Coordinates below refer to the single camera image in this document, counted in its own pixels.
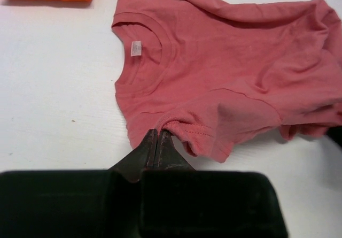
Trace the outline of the pink t-shirt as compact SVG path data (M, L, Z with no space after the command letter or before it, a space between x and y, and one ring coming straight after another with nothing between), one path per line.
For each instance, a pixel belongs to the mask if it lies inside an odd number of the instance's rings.
M341 20L324 0L118 0L112 30L125 49L115 96L133 148L167 130L223 163L275 128L291 140L341 125Z

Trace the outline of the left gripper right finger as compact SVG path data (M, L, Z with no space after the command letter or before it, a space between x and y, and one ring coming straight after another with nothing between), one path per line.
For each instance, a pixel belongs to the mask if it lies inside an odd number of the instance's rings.
M157 141L156 168L160 170L194 170L194 168L176 150L172 135L167 130L161 131Z

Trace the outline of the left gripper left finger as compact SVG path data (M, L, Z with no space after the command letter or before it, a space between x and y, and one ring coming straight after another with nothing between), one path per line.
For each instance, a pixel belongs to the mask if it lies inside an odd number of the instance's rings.
M139 182L142 172L153 167L157 141L157 130L149 129L141 143L108 170L119 173L128 182Z

